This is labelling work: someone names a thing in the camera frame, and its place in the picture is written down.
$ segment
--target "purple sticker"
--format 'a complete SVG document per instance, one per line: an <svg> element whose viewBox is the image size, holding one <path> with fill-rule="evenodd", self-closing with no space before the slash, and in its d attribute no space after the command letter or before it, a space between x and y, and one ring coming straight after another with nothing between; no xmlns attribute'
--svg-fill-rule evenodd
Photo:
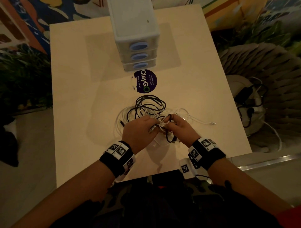
<svg viewBox="0 0 301 228"><path fill-rule="evenodd" d="M153 91L157 86L157 77L150 70L139 70L134 73L137 79L136 89L139 93L146 94Z"/></svg>

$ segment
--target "black wristband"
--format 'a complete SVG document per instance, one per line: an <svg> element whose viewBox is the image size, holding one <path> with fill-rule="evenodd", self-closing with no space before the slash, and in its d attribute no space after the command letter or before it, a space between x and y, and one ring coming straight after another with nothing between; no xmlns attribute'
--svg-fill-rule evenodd
<svg viewBox="0 0 301 228"><path fill-rule="evenodd" d="M124 141L111 145L99 160L113 172L116 178L128 173L136 161L130 145Z"/></svg>
<svg viewBox="0 0 301 228"><path fill-rule="evenodd" d="M189 158L194 167L202 166L208 170L217 160L226 157L211 139L200 138L189 148Z"/></svg>

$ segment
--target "white table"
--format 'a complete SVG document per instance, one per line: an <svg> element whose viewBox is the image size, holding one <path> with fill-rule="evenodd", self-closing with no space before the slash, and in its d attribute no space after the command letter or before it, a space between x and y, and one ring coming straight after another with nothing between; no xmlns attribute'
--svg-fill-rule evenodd
<svg viewBox="0 0 301 228"><path fill-rule="evenodd" d="M199 5L155 11L161 37L158 79L150 94L216 125L192 126L228 157L251 153L218 54ZM50 25L57 186L99 159L113 142L121 109L143 95L125 73L109 17ZM179 169L185 145L148 147L125 180Z"/></svg>

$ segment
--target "floor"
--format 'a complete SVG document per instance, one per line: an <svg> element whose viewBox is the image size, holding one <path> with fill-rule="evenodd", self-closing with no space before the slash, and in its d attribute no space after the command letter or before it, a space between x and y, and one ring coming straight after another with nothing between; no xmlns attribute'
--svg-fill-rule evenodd
<svg viewBox="0 0 301 228"><path fill-rule="evenodd" d="M19 167L0 162L0 227L7 228L56 189L52 109L16 117ZM278 155L253 153L232 161L237 166ZM301 159L246 171L296 206L301 204Z"/></svg>

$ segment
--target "person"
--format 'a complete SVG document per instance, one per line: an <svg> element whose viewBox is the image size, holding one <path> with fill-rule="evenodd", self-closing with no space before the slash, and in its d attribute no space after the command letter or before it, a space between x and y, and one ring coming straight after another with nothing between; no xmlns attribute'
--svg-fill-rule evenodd
<svg viewBox="0 0 301 228"><path fill-rule="evenodd" d="M198 147L202 137L184 119L172 114L164 122L181 143ZM153 128L158 123L149 116L128 122L121 141L12 227L297 227L300 209L292 209L242 172L218 148L208 151L210 155L203 153L200 164L206 167L212 185L196 177L185 180L176 170L153 175L152 181L145 177L109 188L133 165L133 155L159 133L158 126ZM122 157L113 157L121 145L131 151L126 159L131 162L128 167L120 165Z"/></svg>

